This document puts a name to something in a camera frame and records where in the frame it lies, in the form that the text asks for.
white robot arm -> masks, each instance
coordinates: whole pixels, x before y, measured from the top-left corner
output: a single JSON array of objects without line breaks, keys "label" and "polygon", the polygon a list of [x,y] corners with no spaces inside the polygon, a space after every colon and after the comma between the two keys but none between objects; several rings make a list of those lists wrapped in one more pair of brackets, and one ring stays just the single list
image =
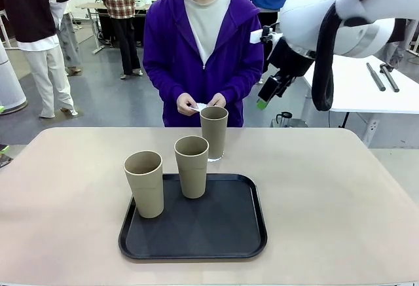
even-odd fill
[{"label": "white robot arm", "polygon": [[[340,20],[335,32],[327,31],[328,21],[336,20],[332,17]],[[270,62],[280,70],[271,77],[277,82],[266,83],[259,94],[261,100],[258,106],[264,108],[275,95],[281,97],[293,79],[303,76],[314,60],[316,65],[321,62],[321,67],[316,66],[321,75],[318,73],[317,78],[315,76],[314,80],[319,80],[317,84],[320,86],[316,87],[314,82],[313,90],[323,90],[320,99],[331,96],[333,100],[333,76],[330,76],[331,72],[325,73],[325,60],[322,59],[328,57],[326,65],[330,64],[331,70],[333,54],[353,58],[375,54],[389,41],[394,30],[394,18],[419,19],[419,1],[287,0],[280,14],[283,35],[268,34],[268,39],[272,39],[275,45]],[[328,43],[333,43],[333,47],[329,50],[330,54],[324,56],[324,45]],[[319,110],[328,110],[331,101],[329,99],[327,104],[319,105],[316,105]]]}]

black pants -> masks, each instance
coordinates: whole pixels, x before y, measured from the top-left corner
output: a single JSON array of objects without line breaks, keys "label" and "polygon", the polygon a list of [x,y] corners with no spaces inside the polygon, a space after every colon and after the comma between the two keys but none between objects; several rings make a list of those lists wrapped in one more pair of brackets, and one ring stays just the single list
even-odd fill
[{"label": "black pants", "polygon": [[136,33],[136,41],[144,45],[144,27],[145,27],[145,11],[144,17],[138,16],[134,18],[134,31]]},{"label": "black pants", "polygon": [[[259,21],[261,26],[270,26],[278,21],[278,13],[277,12],[261,12],[258,14]],[[268,42],[263,46],[263,73],[268,71],[268,57],[272,52],[272,42]]]},{"label": "black pants", "polygon": [[122,57],[122,66],[125,75],[131,75],[133,69],[139,69],[139,59],[137,55],[136,40],[134,38],[134,27],[132,25],[134,18],[114,19],[112,18],[115,35],[119,42],[120,55]]}]

white cylinder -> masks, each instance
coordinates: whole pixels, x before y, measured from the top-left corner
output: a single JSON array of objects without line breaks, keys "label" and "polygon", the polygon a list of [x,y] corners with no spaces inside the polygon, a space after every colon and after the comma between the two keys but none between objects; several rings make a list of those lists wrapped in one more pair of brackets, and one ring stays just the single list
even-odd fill
[{"label": "white cylinder", "polygon": [[18,77],[9,62],[5,48],[0,42],[0,106],[5,107],[5,113],[18,109],[25,104],[26,97],[20,86]]}]

hood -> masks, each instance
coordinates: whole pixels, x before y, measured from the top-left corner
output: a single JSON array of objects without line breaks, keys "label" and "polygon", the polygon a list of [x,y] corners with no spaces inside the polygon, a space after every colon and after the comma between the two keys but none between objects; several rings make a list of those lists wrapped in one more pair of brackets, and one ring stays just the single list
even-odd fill
[{"label": "hood", "polygon": [[[168,0],[175,22],[187,17],[184,0]],[[233,24],[238,27],[259,13],[259,9],[250,0],[231,0],[227,10]]]}]

cup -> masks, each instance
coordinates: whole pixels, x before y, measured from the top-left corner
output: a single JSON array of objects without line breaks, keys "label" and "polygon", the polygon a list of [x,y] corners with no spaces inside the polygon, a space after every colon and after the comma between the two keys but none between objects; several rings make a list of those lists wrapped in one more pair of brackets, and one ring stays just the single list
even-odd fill
[{"label": "cup", "polygon": [[219,160],[224,155],[228,111],[222,107],[204,108],[201,113],[202,137],[209,143],[208,158]]},{"label": "cup", "polygon": [[175,143],[182,193],[189,199],[204,195],[207,182],[208,142],[203,137],[183,137]]},{"label": "cup", "polygon": [[159,216],[164,209],[162,157],[138,152],[125,160],[124,169],[139,214],[146,219]]}]

